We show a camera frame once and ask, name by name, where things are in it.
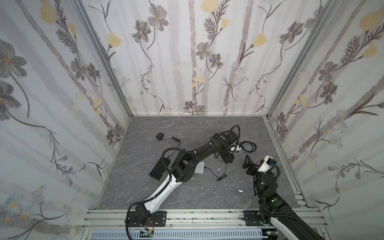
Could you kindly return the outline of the white rectangular device box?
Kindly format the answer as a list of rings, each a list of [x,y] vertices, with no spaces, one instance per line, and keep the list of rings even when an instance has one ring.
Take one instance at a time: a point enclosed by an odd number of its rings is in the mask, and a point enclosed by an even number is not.
[[[195,168],[195,173],[196,174],[203,174],[204,173],[204,167],[205,167],[205,163],[204,162],[200,162],[196,165],[196,168]]]

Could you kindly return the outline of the black power adapter with cable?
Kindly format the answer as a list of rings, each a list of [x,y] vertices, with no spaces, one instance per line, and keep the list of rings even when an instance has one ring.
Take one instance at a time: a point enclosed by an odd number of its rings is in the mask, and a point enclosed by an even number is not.
[[[161,133],[161,132],[156,135],[156,139],[159,141],[170,141],[170,140],[176,141],[178,142],[177,148],[181,145],[181,142],[182,142],[180,139],[176,137],[165,138],[164,133]]]

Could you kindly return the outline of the black network switch box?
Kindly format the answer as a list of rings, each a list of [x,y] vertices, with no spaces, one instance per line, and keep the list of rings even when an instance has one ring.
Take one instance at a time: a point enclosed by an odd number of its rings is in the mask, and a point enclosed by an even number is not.
[[[168,167],[170,164],[171,160],[169,158],[160,158],[154,168],[150,172],[150,177],[159,181],[161,177],[163,176],[163,173],[167,173],[167,170],[163,163]]]

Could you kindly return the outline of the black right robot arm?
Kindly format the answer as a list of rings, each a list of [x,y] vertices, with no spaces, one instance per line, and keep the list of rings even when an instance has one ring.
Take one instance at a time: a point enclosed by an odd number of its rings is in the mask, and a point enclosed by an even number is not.
[[[276,227],[288,240],[323,239],[277,193],[281,170],[275,159],[266,156],[257,164],[246,155],[243,169],[253,177],[254,195],[259,199],[257,218],[262,225]]]

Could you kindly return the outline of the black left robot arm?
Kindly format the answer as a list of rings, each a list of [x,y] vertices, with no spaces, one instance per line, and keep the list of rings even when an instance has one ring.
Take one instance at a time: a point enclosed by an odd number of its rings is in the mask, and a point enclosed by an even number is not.
[[[232,163],[234,152],[240,143],[241,128],[234,125],[227,131],[214,134],[208,143],[194,150],[168,148],[162,152],[159,166],[154,167],[160,174],[168,175],[154,193],[143,201],[130,204],[125,219],[125,230],[129,240],[130,225],[148,226],[155,219],[155,213],[165,199],[181,184],[188,182],[195,174],[197,165],[211,155],[220,156],[225,164]]]

